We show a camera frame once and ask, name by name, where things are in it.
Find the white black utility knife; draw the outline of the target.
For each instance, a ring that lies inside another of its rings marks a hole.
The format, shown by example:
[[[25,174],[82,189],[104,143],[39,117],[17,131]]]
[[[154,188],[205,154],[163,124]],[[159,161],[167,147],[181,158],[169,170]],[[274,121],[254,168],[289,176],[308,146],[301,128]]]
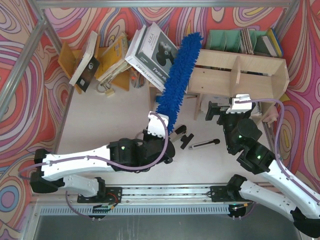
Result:
[[[207,140],[207,141],[198,142],[198,143],[189,145],[188,149],[195,150],[195,149],[203,148],[203,147],[211,145],[211,144],[218,145],[219,143],[220,143],[220,140],[216,138],[216,139]]]

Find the black plastic clip piece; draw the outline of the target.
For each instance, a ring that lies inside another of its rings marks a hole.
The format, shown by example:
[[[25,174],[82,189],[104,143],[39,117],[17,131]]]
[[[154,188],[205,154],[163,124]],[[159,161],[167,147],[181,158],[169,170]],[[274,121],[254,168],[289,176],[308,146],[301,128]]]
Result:
[[[182,142],[180,148],[184,150],[186,146],[190,143],[190,141],[193,139],[193,137],[194,137],[193,133],[191,133],[190,135],[184,134],[180,139],[180,141]]]

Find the blue fluffy duster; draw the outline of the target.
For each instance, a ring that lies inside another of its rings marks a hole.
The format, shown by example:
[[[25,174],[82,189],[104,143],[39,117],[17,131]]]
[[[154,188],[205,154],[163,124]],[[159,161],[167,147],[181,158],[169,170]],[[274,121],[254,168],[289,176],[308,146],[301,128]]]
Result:
[[[182,39],[174,63],[169,70],[164,91],[159,98],[157,114],[168,117],[167,131],[171,134],[183,103],[185,90],[202,48],[203,37],[199,32],[190,33]]]

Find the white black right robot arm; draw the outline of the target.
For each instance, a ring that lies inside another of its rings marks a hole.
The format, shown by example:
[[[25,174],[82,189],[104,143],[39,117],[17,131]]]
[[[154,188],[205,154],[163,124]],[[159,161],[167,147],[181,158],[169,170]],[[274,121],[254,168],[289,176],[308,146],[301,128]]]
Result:
[[[253,201],[285,216],[296,229],[311,238],[320,236],[320,195],[292,174],[258,140],[262,132],[250,118],[251,110],[228,113],[224,106],[209,102],[205,119],[218,115],[227,152],[239,154],[237,162],[248,172],[265,178],[280,193],[263,188],[246,177],[233,175],[225,186],[211,186],[213,202]]]

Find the light wooden bookshelf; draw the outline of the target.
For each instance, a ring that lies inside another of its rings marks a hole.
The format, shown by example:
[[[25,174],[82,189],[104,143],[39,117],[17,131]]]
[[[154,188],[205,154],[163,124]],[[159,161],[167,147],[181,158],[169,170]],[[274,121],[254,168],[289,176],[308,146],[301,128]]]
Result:
[[[196,94],[195,118],[204,95],[233,97],[248,94],[252,100],[260,99],[262,115],[253,117],[259,124],[275,105],[274,100],[285,93],[289,82],[285,59],[202,49],[188,90]]]

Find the white spiral notebook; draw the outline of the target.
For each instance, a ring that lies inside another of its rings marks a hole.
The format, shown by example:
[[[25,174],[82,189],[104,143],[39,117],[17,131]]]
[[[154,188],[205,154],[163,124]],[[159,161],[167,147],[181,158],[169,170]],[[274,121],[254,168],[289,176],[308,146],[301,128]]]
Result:
[[[216,104],[218,107],[229,107],[230,106],[230,98],[229,97],[223,97],[223,96],[214,96],[214,95],[207,95],[205,94],[202,98],[200,109],[202,112],[207,113],[209,102],[212,102]],[[251,116],[259,117],[262,115],[261,110],[261,104],[259,102],[256,102],[256,105],[251,112]]]

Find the grey black stapler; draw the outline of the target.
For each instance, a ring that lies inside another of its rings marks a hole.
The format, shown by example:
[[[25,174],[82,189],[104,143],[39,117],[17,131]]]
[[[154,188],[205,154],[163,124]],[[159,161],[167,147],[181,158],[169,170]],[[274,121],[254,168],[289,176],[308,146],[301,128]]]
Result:
[[[181,125],[178,128],[176,128],[169,136],[170,141],[172,143],[180,140],[182,138],[183,135],[185,135],[187,133],[187,126],[186,125]]]

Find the pink pig figure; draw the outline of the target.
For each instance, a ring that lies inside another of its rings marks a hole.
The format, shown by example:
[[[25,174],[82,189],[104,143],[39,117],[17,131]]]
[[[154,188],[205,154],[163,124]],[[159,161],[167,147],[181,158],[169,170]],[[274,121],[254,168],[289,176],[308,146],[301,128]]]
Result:
[[[279,113],[275,106],[272,106],[266,116],[262,119],[262,122],[267,123],[268,127],[278,120]]]

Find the pencil holder with pens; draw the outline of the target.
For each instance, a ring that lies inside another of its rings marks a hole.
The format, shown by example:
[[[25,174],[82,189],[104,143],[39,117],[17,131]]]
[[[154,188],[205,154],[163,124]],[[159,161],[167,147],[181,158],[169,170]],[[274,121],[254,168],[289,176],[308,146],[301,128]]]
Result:
[[[131,85],[137,89],[142,88],[146,83],[144,76],[133,67],[131,67],[128,71]]]

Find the brass padlock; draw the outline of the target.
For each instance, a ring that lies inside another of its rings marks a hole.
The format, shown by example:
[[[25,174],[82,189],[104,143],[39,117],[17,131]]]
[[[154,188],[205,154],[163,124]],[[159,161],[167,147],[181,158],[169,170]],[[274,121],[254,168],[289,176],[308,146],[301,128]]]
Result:
[[[107,97],[110,97],[115,93],[114,89],[110,85],[100,83],[97,84],[96,91],[99,94],[106,95]]]

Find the blue yellow book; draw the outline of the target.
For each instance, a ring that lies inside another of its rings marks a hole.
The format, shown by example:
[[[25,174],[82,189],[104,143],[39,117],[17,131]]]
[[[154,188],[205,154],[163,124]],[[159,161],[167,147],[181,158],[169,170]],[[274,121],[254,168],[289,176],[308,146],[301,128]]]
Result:
[[[273,28],[269,28],[261,38],[272,56],[277,55],[278,58],[284,56],[284,50]]]

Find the yellow worn book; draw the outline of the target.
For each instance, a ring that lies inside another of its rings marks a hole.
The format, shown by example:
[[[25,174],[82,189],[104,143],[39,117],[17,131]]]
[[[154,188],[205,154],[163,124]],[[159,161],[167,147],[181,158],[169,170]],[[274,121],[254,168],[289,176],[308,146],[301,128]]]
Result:
[[[118,74],[129,68],[125,60],[129,49],[127,35],[122,32],[99,57],[100,65],[97,70],[97,80],[101,85],[110,83]]]

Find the white book black cover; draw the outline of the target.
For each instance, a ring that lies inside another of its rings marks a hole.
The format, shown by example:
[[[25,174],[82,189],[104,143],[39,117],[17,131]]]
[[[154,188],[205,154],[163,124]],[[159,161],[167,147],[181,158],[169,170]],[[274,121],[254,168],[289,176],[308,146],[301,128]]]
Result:
[[[72,86],[78,86],[83,92],[88,89],[100,65],[95,57],[98,34],[91,31],[75,61],[74,72],[69,81]]]

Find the aluminium mounting rail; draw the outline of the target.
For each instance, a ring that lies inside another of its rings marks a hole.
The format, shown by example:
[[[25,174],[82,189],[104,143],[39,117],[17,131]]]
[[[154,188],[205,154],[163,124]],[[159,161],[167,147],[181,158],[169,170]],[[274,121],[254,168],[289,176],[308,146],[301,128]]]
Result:
[[[209,199],[213,203],[253,202],[254,198],[243,198],[238,190],[232,190],[227,185],[107,185],[102,193],[96,196],[77,195],[79,204],[124,203],[142,200],[173,201]]]

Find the aluminium frame post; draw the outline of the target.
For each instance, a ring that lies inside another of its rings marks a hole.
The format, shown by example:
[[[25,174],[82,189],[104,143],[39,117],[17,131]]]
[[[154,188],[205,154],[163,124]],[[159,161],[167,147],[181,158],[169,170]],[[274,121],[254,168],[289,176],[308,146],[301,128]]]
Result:
[[[41,19],[35,25],[27,39],[15,65],[13,66],[2,90],[0,91],[0,120],[2,120],[9,103],[27,69],[27,66],[47,28],[47,22]]]

